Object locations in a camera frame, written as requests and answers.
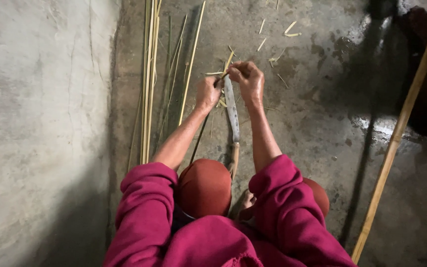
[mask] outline knife handle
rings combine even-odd
[[[238,155],[240,154],[240,143],[233,143],[232,145],[232,162],[230,163],[229,171],[232,175],[232,180],[235,178],[238,168]]]

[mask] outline concrete wall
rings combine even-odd
[[[98,266],[121,0],[0,0],[0,266]]]

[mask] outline forearm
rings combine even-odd
[[[182,124],[169,136],[161,148],[153,157],[153,162],[161,162],[173,170],[179,168],[187,149],[192,142],[193,136],[208,111],[203,108],[196,108],[182,122]]]
[[[248,113],[252,121],[253,162],[258,173],[282,153],[271,132],[263,105],[248,107]]]

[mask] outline concrete floor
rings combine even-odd
[[[200,0],[183,3],[164,0],[158,47],[157,77],[165,77],[168,16],[172,16],[173,46],[188,14],[184,46],[179,60],[174,105],[169,118],[178,117],[185,63],[189,61]],[[208,1],[187,94],[195,103],[194,83],[203,73],[222,68],[230,51],[255,63],[265,74],[264,103],[271,128],[282,149],[305,177],[322,185],[330,198],[328,230],[351,252],[368,207],[371,192],[396,122],[407,70],[406,39],[390,17],[387,5],[375,9],[366,0],[280,0],[265,6],[261,0]],[[398,12],[427,0],[397,3]],[[262,33],[258,30],[266,19]],[[112,95],[111,220],[121,197],[119,184],[127,171],[133,125],[142,85],[144,2],[125,0],[115,51]],[[298,21],[290,33],[282,33]],[[268,37],[262,49],[258,45]],[[270,66],[263,58],[280,60]],[[288,84],[285,87],[277,77]],[[158,79],[153,112],[153,140],[159,138],[163,79]],[[239,96],[234,85],[234,93]],[[191,111],[186,106],[185,115]],[[237,103],[240,121],[240,163],[232,184],[233,209],[254,174],[252,135],[243,101]],[[175,128],[169,123],[168,130]],[[136,130],[132,164],[138,162]],[[193,142],[185,157],[187,166]],[[151,147],[155,151],[156,142]],[[207,122],[196,157],[229,162],[229,127],[226,111],[216,108]],[[407,129],[389,174],[361,266],[427,266],[427,137]]]

